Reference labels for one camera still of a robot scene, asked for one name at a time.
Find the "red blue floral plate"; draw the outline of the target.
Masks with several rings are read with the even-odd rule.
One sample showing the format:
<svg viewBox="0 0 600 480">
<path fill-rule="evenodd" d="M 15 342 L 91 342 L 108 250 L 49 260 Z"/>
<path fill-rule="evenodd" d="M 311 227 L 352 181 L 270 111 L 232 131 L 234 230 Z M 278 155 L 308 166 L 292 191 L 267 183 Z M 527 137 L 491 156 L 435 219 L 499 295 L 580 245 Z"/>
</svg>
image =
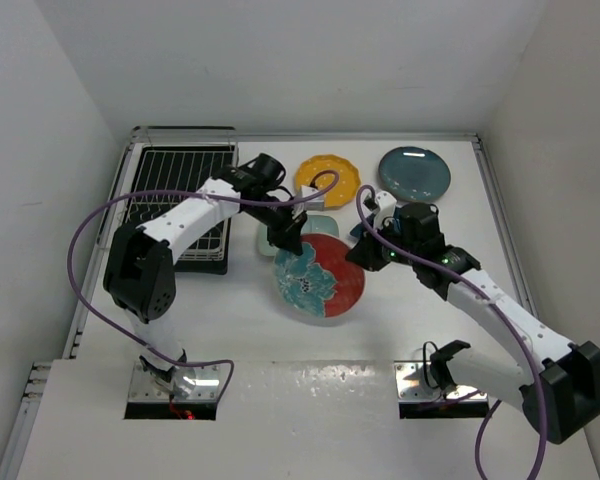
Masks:
<svg viewBox="0 0 600 480">
<path fill-rule="evenodd" d="M 349 312 L 366 287 L 364 270 L 346 260 L 349 246 L 323 233 L 302 235 L 301 246 L 300 255 L 280 249 L 273 257 L 274 285 L 281 300 L 317 320 Z"/>
</svg>

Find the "teal round plate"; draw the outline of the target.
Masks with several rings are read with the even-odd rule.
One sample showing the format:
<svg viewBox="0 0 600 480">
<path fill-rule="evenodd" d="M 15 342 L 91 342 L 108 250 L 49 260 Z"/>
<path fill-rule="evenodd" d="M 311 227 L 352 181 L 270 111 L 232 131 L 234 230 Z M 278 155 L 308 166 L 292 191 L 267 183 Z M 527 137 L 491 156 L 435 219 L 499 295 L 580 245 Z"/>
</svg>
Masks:
<svg viewBox="0 0 600 480">
<path fill-rule="evenodd" d="M 451 185 L 451 171 L 435 152 L 414 146 L 394 148 L 383 155 L 378 179 L 403 202 L 434 203 Z"/>
</svg>

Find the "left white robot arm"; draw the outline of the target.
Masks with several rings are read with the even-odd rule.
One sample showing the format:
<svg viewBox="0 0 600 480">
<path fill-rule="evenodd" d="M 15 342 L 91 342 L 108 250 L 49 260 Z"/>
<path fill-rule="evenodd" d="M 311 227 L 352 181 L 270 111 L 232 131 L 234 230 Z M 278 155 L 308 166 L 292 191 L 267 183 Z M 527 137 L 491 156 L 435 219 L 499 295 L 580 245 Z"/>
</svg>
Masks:
<svg viewBox="0 0 600 480">
<path fill-rule="evenodd" d="M 242 166 L 227 166 L 207 179 L 195 197 L 157 218 L 119 227 L 111 243 L 103 287 L 146 345 L 140 361 L 170 393 L 185 391 L 186 351 L 174 333 L 168 311 L 176 296 L 175 265 L 212 227 L 244 212 L 267 228 L 268 242 L 296 255 L 307 221 L 302 207 L 285 206 L 273 192 L 284 168 L 267 154 Z"/>
</svg>

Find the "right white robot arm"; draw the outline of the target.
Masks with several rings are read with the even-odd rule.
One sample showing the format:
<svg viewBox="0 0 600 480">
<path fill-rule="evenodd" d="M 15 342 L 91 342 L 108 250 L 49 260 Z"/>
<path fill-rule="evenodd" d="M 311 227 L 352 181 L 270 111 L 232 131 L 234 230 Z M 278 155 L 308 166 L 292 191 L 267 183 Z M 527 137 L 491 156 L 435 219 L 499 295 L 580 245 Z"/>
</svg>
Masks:
<svg viewBox="0 0 600 480">
<path fill-rule="evenodd" d="M 436 206 L 398 207 L 392 198 L 356 202 L 362 216 L 349 262 L 369 272 L 391 263 L 410 267 L 417 280 L 475 321 L 512 357 L 502 364 L 470 343 L 454 340 L 436 350 L 424 370 L 435 389 L 470 385 L 523 413 L 559 445 L 600 416 L 600 348 L 551 330 L 504 292 L 480 262 L 446 242 Z"/>
</svg>

